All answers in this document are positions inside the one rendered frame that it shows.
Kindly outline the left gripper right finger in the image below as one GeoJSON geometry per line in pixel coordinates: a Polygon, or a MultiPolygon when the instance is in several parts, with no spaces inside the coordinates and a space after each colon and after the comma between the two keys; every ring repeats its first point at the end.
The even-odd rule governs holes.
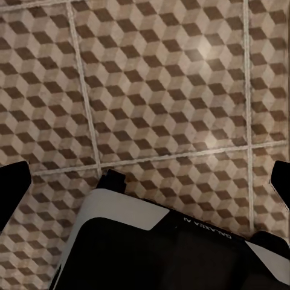
{"type": "Polygon", "coordinates": [[[290,209],[290,163],[279,160],[275,162],[271,183],[290,209]]]}

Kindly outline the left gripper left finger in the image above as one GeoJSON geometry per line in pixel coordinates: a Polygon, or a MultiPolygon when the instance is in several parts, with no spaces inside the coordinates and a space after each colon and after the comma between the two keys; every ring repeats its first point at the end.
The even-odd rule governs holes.
{"type": "Polygon", "coordinates": [[[0,233],[31,185],[26,161],[0,167],[0,233]]]}

